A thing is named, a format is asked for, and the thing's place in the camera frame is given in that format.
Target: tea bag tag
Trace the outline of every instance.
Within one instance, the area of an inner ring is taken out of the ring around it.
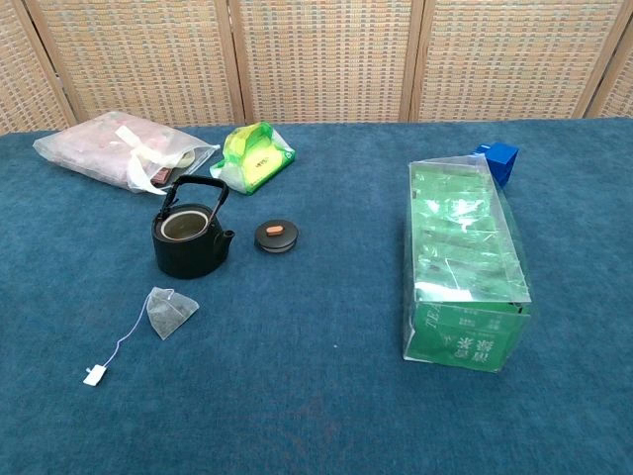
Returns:
[[[99,384],[99,381],[101,381],[101,378],[106,372],[106,369],[108,368],[106,368],[105,366],[95,364],[94,368],[92,368],[88,373],[88,376],[86,376],[86,379],[83,380],[83,384],[87,384],[88,386],[96,386],[97,384]]]

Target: plastic bag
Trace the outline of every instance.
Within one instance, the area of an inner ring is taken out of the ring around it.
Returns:
[[[295,151],[267,122],[235,129],[226,138],[223,155],[211,175],[247,195],[295,160]]]
[[[162,169],[169,182],[193,173],[220,148],[184,132],[123,112],[108,112],[51,136],[33,147],[46,160],[135,193],[165,192],[151,184]]]

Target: cast iron teapot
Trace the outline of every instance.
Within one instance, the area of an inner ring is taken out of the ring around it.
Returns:
[[[184,183],[221,188],[214,209],[201,204],[171,206],[178,201],[174,201],[176,191]],[[217,178],[178,177],[151,225],[156,261],[163,272],[181,279],[192,279],[212,272],[225,261],[235,233],[223,231],[216,214],[227,196],[228,186]]]

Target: wicker panel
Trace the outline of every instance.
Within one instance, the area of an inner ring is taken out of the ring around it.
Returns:
[[[0,1],[0,134],[68,126],[12,3]]]
[[[82,119],[120,110],[173,126],[236,122],[213,0],[30,6],[41,10]]]
[[[599,112],[602,117],[633,117],[633,23],[629,25],[627,37],[626,49],[619,54],[622,59],[621,69]]]
[[[572,117],[625,1],[429,2],[417,118]]]
[[[410,0],[230,5],[247,120],[398,120]]]

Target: plastic wrapped box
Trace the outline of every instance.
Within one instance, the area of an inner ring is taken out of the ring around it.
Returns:
[[[499,371],[531,300],[486,160],[414,162],[409,178],[404,357]]]

